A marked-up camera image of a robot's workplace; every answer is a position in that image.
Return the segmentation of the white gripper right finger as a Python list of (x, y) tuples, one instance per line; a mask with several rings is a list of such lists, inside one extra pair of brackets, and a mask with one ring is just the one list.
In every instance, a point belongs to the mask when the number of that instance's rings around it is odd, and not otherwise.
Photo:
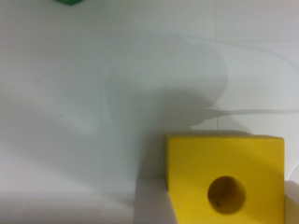
[(299, 184), (285, 182), (285, 224), (299, 224)]

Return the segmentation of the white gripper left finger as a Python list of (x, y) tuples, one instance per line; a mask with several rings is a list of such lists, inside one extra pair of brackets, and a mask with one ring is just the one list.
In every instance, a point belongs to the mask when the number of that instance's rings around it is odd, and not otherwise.
[(178, 224), (162, 178), (136, 182), (134, 224)]

